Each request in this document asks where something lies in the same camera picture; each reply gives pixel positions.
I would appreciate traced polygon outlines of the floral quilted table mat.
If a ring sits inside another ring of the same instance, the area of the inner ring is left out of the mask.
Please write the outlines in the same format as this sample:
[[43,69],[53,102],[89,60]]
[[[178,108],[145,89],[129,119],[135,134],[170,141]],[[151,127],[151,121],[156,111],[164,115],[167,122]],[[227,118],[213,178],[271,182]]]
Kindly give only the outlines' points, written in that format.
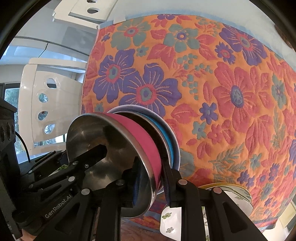
[[102,27],[90,53],[82,112],[148,108],[173,130],[181,175],[235,183],[251,220],[273,228],[295,195],[295,71],[255,37],[188,15]]

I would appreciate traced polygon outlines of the pink steel bowl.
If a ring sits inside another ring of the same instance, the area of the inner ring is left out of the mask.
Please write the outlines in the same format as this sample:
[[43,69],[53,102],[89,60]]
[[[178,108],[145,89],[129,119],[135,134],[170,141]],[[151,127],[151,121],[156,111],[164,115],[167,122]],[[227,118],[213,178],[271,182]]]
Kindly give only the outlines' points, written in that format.
[[148,132],[135,121],[114,113],[87,113],[69,126],[66,152],[69,161],[97,145],[107,155],[85,171],[83,187],[93,191],[105,188],[130,169],[135,157],[142,162],[140,186],[134,208],[123,208],[124,218],[141,216],[152,206],[161,183],[161,156]]

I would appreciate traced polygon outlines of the white chair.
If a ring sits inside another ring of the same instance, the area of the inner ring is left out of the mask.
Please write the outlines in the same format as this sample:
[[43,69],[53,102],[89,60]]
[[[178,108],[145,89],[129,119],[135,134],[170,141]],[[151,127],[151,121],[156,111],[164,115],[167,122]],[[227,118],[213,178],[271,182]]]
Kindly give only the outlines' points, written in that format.
[[63,0],[53,11],[53,21],[92,32],[107,21],[116,0]]
[[81,113],[85,62],[31,58],[23,68],[18,126],[30,155],[66,148],[65,137]]

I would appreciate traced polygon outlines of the white chair near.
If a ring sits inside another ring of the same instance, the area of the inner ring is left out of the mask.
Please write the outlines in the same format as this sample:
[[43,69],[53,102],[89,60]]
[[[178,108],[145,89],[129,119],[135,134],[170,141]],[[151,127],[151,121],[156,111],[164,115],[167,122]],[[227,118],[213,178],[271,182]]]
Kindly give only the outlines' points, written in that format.
[[30,155],[66,148],[65,137],[81,113],[85,62],[31,58],[23,68],[18,126]]

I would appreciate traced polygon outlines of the pink fox bowl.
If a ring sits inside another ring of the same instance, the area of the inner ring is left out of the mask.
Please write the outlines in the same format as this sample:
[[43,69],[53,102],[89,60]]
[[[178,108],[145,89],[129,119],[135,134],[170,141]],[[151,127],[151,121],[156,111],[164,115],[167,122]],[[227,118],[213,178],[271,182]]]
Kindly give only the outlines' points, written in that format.
[[160,127],[160,130],[164,134],[166,141],[169,144],[170,151],[173,154],[171,167],[176,170],[180,169],[181,156],[177,138],[171,127],[159,114],[143,106],[133,104],[119,105],[117,107],[111,108],[107,113],[119,113],[120,111],[131,111],[133,113],[140,113],[141,115],[148,116],[149,120],[153,121],[157,127]]

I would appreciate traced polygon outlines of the white chair far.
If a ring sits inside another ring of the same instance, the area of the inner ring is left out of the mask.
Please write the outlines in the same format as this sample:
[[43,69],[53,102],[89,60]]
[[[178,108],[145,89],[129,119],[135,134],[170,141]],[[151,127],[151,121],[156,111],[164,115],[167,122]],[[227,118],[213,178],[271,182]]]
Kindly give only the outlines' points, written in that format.
[[53,21],[92,32],[107,21],[116,0],[63,0],[53,11]]

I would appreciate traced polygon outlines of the blue steel bowl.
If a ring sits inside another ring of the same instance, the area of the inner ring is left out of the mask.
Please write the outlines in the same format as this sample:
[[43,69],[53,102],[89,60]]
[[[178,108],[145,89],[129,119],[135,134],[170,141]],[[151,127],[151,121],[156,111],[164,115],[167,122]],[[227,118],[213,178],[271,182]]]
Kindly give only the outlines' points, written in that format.
[[158,146],[161,156],[167,153],[172,169],[180,168],[180,149],[177,139],[168,124],[156,113],[146,108],[126,107],[112,113],[128,117],[144,128]]

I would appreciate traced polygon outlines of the forest plate print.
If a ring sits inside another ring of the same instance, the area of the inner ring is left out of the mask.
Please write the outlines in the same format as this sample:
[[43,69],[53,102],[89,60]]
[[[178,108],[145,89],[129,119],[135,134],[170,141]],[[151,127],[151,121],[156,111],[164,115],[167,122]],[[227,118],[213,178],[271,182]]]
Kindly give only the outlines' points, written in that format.
[[[248,201],[245,199],[241,198],[240,196],[236,195],[235,193],[232,192],[227,192],[224,191],[230,199],[247,215],[250,216],[250,214],[253,211],[253,205],[250,204]],[[202,206],[202,211],[203,211],[203,219],[204,219],[204,225],[205,225],[205,233],[206,236],[209,236],[209,220],[210,220],[210,215],[209,211],[211,210],[211,204],[206,204]]]
[[181,240],[182,208],[165,206],[161,213],[159,231],[162,235],[172,239]]

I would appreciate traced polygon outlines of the blue sunflower round plate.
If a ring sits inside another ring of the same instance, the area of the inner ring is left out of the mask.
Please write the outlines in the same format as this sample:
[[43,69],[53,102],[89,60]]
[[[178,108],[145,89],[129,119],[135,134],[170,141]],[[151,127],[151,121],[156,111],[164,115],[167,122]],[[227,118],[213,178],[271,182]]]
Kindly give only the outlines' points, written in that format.
[[252,204],[252,197],[250,192],[241,185],[234,183],[218,182],[199,186],[199,188],[206,190],[210,190],[214,187],[220,187],[223,191],[235,193],[236,195],[240,196],[241,198],[245,199],[250,204]]

